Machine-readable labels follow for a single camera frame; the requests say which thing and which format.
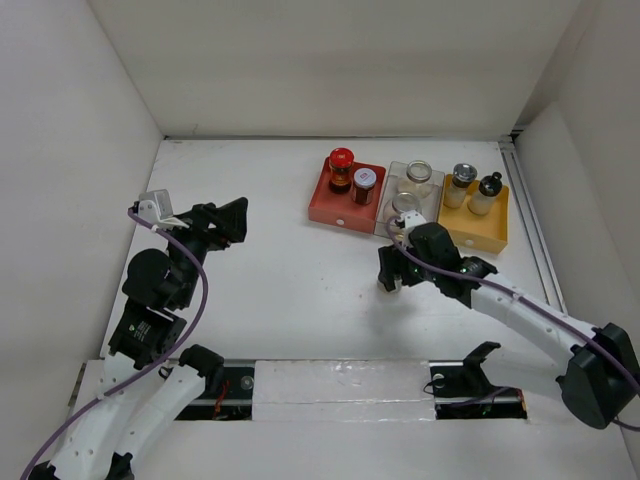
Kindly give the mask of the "small white bottle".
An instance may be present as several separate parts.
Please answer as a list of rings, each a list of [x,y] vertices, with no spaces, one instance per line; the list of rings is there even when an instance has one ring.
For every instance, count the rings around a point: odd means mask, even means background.
[[[463,204],[467,190],[477,178],[477,169],[468,163],[458,163],[453,168],[451,182],[445,189],[444,205],[457,209]]]

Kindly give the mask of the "black-capped glass bottle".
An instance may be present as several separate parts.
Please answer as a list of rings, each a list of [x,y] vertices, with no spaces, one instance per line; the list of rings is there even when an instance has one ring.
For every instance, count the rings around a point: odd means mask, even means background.
[[[479,182],[477,191],[472,194],[468,202],[468,209],[475,215],[487,215],[502,188],[503,182],[500,172],[484,176]]]

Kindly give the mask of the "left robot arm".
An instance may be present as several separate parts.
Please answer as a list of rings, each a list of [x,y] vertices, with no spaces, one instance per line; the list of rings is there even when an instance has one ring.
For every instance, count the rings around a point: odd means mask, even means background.
[[[129,208],[137,225],[162,237],[165,249],[137,253],[126,269],[122,316],[108,342],[92,400],[40,448],[62,439],[48,461],[34,456],[24,479],[133,479],[142,460],[176,417],[199,396],[225,392],[224,359],[184,343],[209,295],[208,253],[241,243],[249,202],[196,204],[176,214],[165,190]]]

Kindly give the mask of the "black-capped spice bottle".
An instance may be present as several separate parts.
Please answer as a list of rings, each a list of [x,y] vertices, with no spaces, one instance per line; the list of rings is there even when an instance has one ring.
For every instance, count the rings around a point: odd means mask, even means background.
[[[396,293],[398,293],[398,292],[401,290],[401,288],[402,288],[402,285],[401,285],[401,284],[399,284],[399,283],[398,283],[396,280],[394,280],[394,279],[389,280],[389,281],[382,281],[382,280],[379,280],[379,281],[377,282],[377,285],[378,285],[379,289],[380,289],[383,293],[385,293],[385,294],[396,294]]]

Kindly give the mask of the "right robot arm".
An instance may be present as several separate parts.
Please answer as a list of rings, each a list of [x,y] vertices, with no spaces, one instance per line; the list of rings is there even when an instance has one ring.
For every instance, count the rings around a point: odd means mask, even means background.
[[[423,282],[470,310],[502,323],[552,359],[559,371],[547,396],[582,423],[623,427],[619,416],[639,396],[639,361],[628,333],[566,316],[517,287],[477,256],[462,256],[447,229],[411,212],[385,224],[391,245],[378,251],[387,292]]]

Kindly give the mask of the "silver-lid brown spice jar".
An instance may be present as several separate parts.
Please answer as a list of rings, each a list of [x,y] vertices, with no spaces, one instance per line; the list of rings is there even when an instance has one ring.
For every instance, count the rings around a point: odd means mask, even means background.
[[[359,168],[353,176],[352,200],[358,205],[368,205],[372,201],[377,182],[376,173],[370,168]]]

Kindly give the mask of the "wide clear glass jar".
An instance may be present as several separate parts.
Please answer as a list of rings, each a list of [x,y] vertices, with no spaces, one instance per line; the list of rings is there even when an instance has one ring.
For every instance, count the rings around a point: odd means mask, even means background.
[[[389,221],[392,221],[392,225],[396,226],[396,221],[399,219],[400,215],[412,210],[417,210],[422,214],[419,198],[410,192],[396,193],[384,205],[382,223],[387,224]]]

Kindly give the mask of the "red-capped sauce bottle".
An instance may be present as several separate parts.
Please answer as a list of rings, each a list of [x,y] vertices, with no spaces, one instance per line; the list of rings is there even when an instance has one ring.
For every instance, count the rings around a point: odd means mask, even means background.
[[[351,170],[354,164],[353,152],[345,147],[332,150],[328,157],[330,168],[329,188],[336,194],[348,193],[351,185]]]

